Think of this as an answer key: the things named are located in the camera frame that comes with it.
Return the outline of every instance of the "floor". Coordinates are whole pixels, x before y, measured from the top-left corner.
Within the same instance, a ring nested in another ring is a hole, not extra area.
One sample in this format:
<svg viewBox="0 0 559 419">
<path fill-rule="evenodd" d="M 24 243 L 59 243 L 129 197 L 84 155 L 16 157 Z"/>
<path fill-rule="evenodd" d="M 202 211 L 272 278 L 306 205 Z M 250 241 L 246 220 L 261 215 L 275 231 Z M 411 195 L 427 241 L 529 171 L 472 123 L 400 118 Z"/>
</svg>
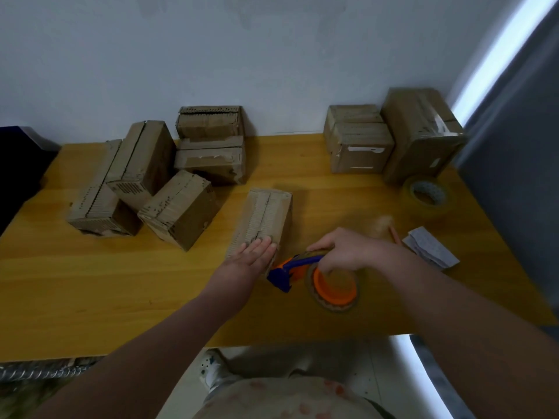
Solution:
<svg viewBox="0 0 559 419">
<path fill-rule="evenodd" d="M 397 419 L 452 417 L 427 377 L 408 335 L 231 347 L 221 352 L 232 371 L 247 378 L 281 377 L 299 368 L 346 384 L 354 393 L 381 404 Z M 185 372 L 158 419 L 190 419 L 202 406 L 207 391 L 199 381 L 199 363 L 197 358 Z"/>
</svg>

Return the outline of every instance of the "shoe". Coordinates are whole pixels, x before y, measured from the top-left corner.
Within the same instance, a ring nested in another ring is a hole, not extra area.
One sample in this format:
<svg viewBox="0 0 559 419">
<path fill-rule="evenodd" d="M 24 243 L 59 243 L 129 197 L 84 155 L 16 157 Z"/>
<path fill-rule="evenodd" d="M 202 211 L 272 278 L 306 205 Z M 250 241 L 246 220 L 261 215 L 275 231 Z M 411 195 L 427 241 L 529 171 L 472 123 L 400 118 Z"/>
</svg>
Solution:
<svg viewBox="0 0 559 419">
<path fill-rule="evenodd" d="M 231 373 L 221 353 L 216 349 L 211 349 L 204 353 L 199 377 L 206 389 L 211 391 L 222 382 L 236 378 L 236 375 Z"/>
</svg>

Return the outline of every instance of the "black object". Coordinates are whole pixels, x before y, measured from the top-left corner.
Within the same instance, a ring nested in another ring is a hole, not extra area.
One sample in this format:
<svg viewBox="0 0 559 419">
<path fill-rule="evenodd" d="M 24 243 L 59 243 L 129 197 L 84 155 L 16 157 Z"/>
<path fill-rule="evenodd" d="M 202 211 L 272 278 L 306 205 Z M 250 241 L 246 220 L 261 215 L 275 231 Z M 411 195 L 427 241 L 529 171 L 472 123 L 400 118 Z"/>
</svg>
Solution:
<svg viewBox="0 0 559 419">
<path fill-rule="evenodd" d="M 41 189 L 41 178 L 60 147 L 43 139 L 33 129 L 19 126 L 0 127 L 0 142 L 0 176 L 4 181 L 1 235 L 23 203 Z"/>
</svg>

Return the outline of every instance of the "cardboard box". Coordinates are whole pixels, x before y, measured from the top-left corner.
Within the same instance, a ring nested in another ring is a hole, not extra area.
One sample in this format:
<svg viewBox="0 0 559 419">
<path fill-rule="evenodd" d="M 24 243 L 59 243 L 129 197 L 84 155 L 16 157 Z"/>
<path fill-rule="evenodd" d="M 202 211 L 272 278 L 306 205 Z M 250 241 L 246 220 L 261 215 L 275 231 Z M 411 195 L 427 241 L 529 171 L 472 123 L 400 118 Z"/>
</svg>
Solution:
<svg viewBox="0 0 559 419">
<path fill-rule="evenodd" d="M 188 251 L 218 210 L 211 183 L 181 170 L 143 206 L 138 216 L 160 239 Z"/>
<path fill-rule="evenodd" d="M 107 174 L 107 184 L 133 211 L 174 175 L 177 146 L 162 120 L 133 123 Z"/>
<path fill-rule="evenodd" d="M 439 91 L 390 89 L 381 115 L 396 147 L 382 179 L 401 184 L 413 175 L 438 176 L 464 147 L 467 137 Z"/>
<path fill-rule="evenodd" d="M 251 189 L 225 258 L 231 256 L 243 242 L 248 245 L 265 236 L 270 236 L 272 242 L 278 245 L 277 255 L 280 252 L 280 244 L 285 240 L 291 226 L 292 206 L 291 193 L 275 189 Z"/>
<path fill-rule="evenodd" d="M 174 167 L 204 177 L 212 185 L 243 185 L 246 153 L 242 135 L 224 140 L 179 142 Z"/>
<path fill-rule="evenodd" d="M 373 104 L 331 105 L 324 125 L 332 173 L 381 173 L 394 140 Z"/>
<path fill-rule="evenodd" d="M 70 207 L 66 220 L 83 234 L 103 237 L 136 235 L 141 227 L 140 219 L 105 182 L 121 141 L 106 143 L 107 154 L 93 181 Z"/>
<path fill-rule="evenodd" d="M 222 140 L 233 135 L 245 135 L 239 105 L 181 107 L 175 125 L 180 138 L 192 141 Z"/>
</svg>

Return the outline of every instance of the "right hand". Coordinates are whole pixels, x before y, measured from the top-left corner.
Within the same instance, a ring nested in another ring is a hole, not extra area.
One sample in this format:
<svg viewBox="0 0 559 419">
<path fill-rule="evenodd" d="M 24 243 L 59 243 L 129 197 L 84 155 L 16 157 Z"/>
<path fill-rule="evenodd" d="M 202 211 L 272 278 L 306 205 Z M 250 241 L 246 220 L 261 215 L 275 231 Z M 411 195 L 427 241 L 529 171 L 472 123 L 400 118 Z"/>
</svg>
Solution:
<svg viewBox="0 0 559 419">
<path fill-rule="evenodd" d="M 388 245 L 396 247 L 395 244 L 382 239 L 369 238 L 346 228 L 337 228 L 308 246 L 307 251 L 333 247 L 318 263 L 322 273 L 329 273 L 332 269 L 357 270 L 373 267 L 377 249 L 382 250 Z"/>
</svg>

